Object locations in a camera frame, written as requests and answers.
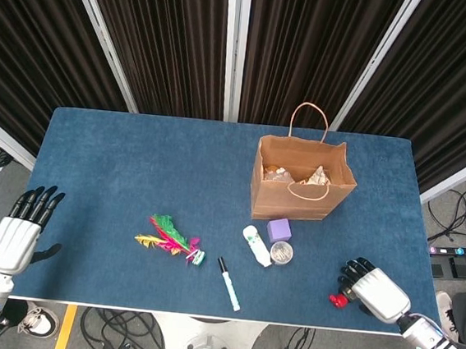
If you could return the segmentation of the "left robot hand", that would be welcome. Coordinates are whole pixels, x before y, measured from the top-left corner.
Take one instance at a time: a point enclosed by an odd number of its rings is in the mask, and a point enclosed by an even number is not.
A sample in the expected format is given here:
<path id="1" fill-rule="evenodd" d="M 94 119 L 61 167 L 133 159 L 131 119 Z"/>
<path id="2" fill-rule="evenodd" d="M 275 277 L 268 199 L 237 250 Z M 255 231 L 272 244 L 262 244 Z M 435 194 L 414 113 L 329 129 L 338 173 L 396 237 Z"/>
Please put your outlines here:
<path id="1" fill-rule="evenodd" d="M 24 192 L 0 222 L 0 273 L 16 275 L 30 264 L 54 257 L 61 244 L 36 250 L 40 234 L 65 195 L 56 186 Z"/>

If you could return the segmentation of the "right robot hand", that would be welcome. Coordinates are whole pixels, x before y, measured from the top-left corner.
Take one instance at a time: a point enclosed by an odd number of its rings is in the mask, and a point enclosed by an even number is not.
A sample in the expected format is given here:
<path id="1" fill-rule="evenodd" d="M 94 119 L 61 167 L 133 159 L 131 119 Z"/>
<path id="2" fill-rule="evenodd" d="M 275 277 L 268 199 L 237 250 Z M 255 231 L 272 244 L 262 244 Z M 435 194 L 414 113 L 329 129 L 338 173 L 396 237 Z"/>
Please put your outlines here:
<path id="1" fill-rule="evenodd" d="M 365 312 L 382 323 L 395 324 L 410 311 L 408 295 L 368 259 L 348 260 L 340 272 L 339 294 L 347 302 L 361 303 Z"/>

